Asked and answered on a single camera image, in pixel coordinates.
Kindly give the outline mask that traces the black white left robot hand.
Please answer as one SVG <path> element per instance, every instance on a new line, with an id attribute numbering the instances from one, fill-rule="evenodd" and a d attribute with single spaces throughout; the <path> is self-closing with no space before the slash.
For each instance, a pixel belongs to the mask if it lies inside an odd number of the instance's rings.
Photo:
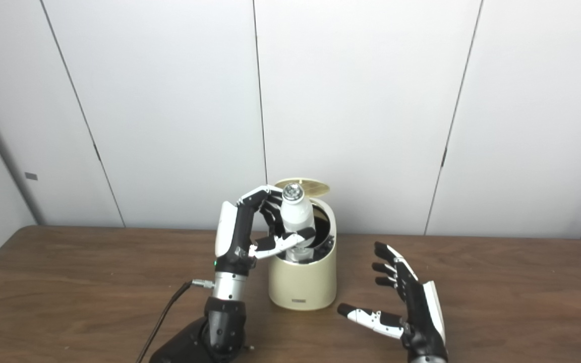
<path id="1" fill-rule="evenodd" d="M 216 273 L 248 276 L 258 260 L 279 255 L 316 236 L 313 225 L 286 230 L 281 215 L 282 204 L 281 188 L 272 185 L 253 189 L 235 204 L 222 204 L 215 243 Z M 252 223 L 257 212 L 263 215 L 269 235 L 251 240 Z"/>

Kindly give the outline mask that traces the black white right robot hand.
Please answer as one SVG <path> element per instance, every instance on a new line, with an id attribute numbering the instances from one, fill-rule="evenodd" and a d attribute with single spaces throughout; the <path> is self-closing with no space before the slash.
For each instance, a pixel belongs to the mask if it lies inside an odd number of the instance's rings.
<path id="1" fill-rule="evenodd" d="M 444 317 L 433 281 L 421 282 L 405 257 L 392 246 L 374 242 L 374 254 L 384 263 L 372 268 L 384 276 L 376 277 L 378 286 L 397 292 L 406 305 L 406 316 L 341 303 L 337 312 L 350 321 L 376 333 L 401 341 L 408 362 L 448 362 Z"/>

